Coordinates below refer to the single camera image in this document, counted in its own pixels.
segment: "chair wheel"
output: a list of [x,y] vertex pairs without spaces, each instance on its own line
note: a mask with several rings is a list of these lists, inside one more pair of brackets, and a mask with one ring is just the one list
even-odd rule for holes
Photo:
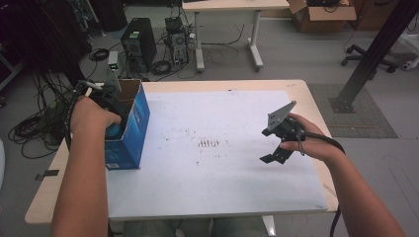
[[387,68],[387,72],[388,72],[388,73],[393,73],[393,72],[395,72],[395,67],[388,67],[388,68]]

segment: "carpet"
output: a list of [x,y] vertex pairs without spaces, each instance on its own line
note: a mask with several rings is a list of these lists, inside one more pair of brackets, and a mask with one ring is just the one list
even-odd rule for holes
[[308,84],[308,89],[332,136],[397,138],[397,134],[365,88],[352,103],[355,109],[353,114],[334,113],[329,98],[336,98],[343,87],[344,85],[340,84]]

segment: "wrist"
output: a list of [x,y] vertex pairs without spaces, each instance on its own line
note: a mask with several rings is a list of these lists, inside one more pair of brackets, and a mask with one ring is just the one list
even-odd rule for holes
[[100,122],[92,122],[89,124],[80,124],[72,129],[73,136],[85,136],[86,134],[103,134],[105,136],[106,125]]
[[348,160],[349,158],[338,148],[335,148],[331,151],[330,156],[327,156],[323,159],[324,164],[330,169],[333,169],[336,166],[339,166],[343,161]]

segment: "finger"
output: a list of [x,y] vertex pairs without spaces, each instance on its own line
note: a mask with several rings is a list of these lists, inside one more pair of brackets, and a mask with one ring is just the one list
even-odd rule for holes
[[121,124],[121,120],[122,120],[122,118],[120,116],[118,116],[116,114],[113,114],[113,121],[114,121],[113,123]]
[[298,143],[296,141],[284,141],[280,147],[285,150],[299,151]]
[[293,113],[290,113],[289,117],[298,121],[306,131],[323,134],[320,128],[318,128],[316,124],[312,123],[308,119]]

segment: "box flap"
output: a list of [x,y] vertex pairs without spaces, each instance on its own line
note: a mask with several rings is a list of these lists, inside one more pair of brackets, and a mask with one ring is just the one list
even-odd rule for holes
[[290,11],[295,14],[299,10],[307,7],[304,0],[288,0],[290,4]]
[[340,6],[338,8],[309,7],[310,21],[355,21],[357,14],[354,7]]

